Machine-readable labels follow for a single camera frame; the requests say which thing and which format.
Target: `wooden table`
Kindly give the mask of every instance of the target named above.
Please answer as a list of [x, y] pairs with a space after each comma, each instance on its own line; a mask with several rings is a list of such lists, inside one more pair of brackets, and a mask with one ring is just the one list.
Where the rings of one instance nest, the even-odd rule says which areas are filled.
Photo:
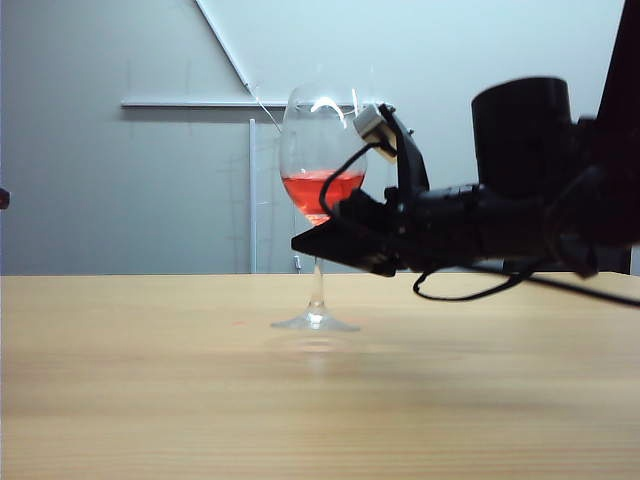
[[2, 478], [640, 478], [638, 310], [415, 277], [327, 276], [342, 334], [269, 327], [308, 276], [4, 277]]

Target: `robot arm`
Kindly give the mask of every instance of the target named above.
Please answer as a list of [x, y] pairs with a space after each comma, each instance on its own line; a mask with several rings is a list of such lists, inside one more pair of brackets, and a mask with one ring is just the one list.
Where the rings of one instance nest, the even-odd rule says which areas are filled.
[[487, 258], [546, 258], [582, 277], [597, 273], [594, 247], [640, 241], [638, 44], [640, 0], [627, 0], [596, 119], [571, 121], [557, 78], [479, 94], [471, 105], [477, 184], [431, 190], [412, 132], [393, 108], [367, 107], [356, 130], [397, 162], [398, 186], [385, 203], [355, 190], [292, 247], [384, 276]]

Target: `glass stem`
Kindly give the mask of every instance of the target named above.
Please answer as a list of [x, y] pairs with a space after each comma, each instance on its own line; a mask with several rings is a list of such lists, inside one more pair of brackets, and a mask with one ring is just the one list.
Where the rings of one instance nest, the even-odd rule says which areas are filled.
[[322, 259], [315, 257], [313, 265], [313, 290], [311, 291], [310, 307], [324, 308], [324, 288], [322, 285]]

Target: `gray wall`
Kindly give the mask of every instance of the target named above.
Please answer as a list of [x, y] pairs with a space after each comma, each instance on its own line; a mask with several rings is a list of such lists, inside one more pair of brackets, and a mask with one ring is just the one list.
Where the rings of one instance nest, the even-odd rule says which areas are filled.
[[[209, 0], [247, 76], [286, 99], [321, 70], [416, 129], [434, 187], [477, 179], [469, 102], [524, 75], [594, 115], [621, 0]], [[247, 100], [191, 0], [4, 0], [8, 274], [248, 271], [248, 119], [259, 121], [259, 271], [292, 271], [305, 229], [259, 111], [123, 110], [126, 97]], [[378, 198], [392, 170], [371, 157]]]

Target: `black cable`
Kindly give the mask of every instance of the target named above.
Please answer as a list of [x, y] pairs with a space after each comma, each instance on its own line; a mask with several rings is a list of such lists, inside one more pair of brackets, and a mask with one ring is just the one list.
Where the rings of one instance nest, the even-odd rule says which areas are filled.
[[[468, 270], [473, 270], [473, 271], [481, 272], [481, 273], [491, 273], [491, 274], [494, 274], [494, 275], [502, 275], [502, 276], [507, 276], [507, 277], [514, 276], [514, 274], [503, 272], [502, 270], [499, 270], [497, 268], [484, 267], [484, 266], [479, 266], [479, 265], [461, 265], [461, 266], [463, 268], [468, 269]], [[416, 283], [414, 283], [414, 292], [416, 292], [416, 288], [418, 288], [418, 290], [419, 290], [420, 284], [422, 282], [424, 282], [424, 280], [426, 279], [426, 277], [422, 278], [423, 275], [424, 274], [422, 274], [418, 278], [418, 281], [416, 281]], [[536, 284], [544, 286], [544, 287], [555, 288], [555, 289], [558, 289], [558, 290], [565, 290], [567, 292], [575, 293], [577, 295], [583, 295], [583, 296], [586, 296], [586, 297], [595, 298], [597, 300], [603, 300], [603, 301], [606, 301], [606, 302], [616, 303], [618, 305], [625, 305], [625, 306], [628, 306], [628, 307], [640, 308], [640, 300], [637, 300], [637, 299], [634, 299], [634, 298], [629, 298], [629, 297], [623, 297], [621, 295], [615, 295], [613, 293], [603, 292], [601, 290], [594, 290], [592, 288], [581, 287], [581, 286], [573, 285], [573, 284], [570, 284], [570, 283], [564, 283], [564, 282], [559, 282], [557, 280], [551, 280], [551, 279], [548, 279], [548, 278], [541, 278], [541, 277], [534, 277], [534, 276], [527, 276], [525, 278], [522, 278], [520, 280], [520, 282], [522, 282], [522, 281], [532, 282], [532, 283], [536, 283]], [[498, 291], [506, 290], [506, 288], [510, 288], [512, 286], [515, 286], [515, 285], [517, 285], [517, 283], [512, 284], [512, 285], [510, 285], [508, 287], [505, 287], [505, 288], [501, 288], [500, 290], [497, 290], [497, 291], [493, 291], [496, 288], [496, 287], [494, 287], [494, 289], [489, 289], [489, 291], [485, 291], [485, 292], [488, 292], [488, 293], [480, 292], [480, 294], [481, 294], [480, 296], [477, 296], [479, 294], [470, 295], [469, 297], [474, 297], [474, 298], [468, 298], [467, 300], [474, 300], [475, 298], [485, 297], [487, 295], [491, 295], [492, 293], [497, 293]], [[444, 299], [440, 299], [440, 298], [437, 298], [437, 297], [429, 298], [428, 296], [426, 296], [426, 294], [423, 294], [421, 292], [416, 292], [416, 294], [418, 294], [421, 297], [428, 298], [429, 300], [447, 301], [446, 298], [444, 298]]]
[[531, 265], [527, 266], [522, 272], [519, 273], [506, 273], [500, 272], [501, 274], [507, 275], [508, 279], [501, 283], [500, 285], [496, 285], [495, 287], [488, 288], [487, 290], [482, 290], [481, 292], [472, 293], [470, 295], [464, 295], [462, 297], [437, 297], [433, 295], [429, 295], [420, 291], [420, 285], [427, 279], [430, 275], [429, 272], [424, 272], [413, 284], [413, 292], [419, 297], [426, 298], [427, 300], [435, 300], [439, 302], [468, 302], [470, 300], [477, 300], [482, 297], [488, 297], [489, 295], [493, 295], [495, 293], [503, 292], [508, 290], [511, 287], [515, 287], [516, 285], [522, 283], [525, 280], [528, 280], [529, 277], [536, 271], [536, 269], [544, 263], [543, 260], [537, 260], [533, 262]]
[[372, 148], [376, 148], [376, 147], [379, 147], [381, 145], [382, 145], [382, 143], [368, 143], [368, 144], [366, 144], [365, 146], [360, 148], [356, 153], [351, 155], [347, 159], [347, 161], [342, 164], [342, 166], [340, 168], [338, 168], [335, 172], [333, 172], [331, 175], [329, 175], [329, 177], [327, 177], [325, 182], [322, 184], [322, 188], [320, 189], [320, 195], [319, 195], [318, 200], [320, 201], [320, 206], [322, 207], [324, 212], [327, 215], [329, 215], [330, 218], [333, 218], [333, 219], [336, 218], [335, 213], [333, 212], [333, 210], [331, 210], [331, 208], [329, 207], [329, 204], [327, 203], [327, 192], [329, 191], [329, 187], [331, 186], [333, 181], [336, 178], [338, 178], [340, 175], [342, 175], [344, 172], [346, 172], [347, 169], [351, 165], [353, 165], [353, 163], [355, 163], [355, 161], [358, 160], [362, 155], [367, 153]]

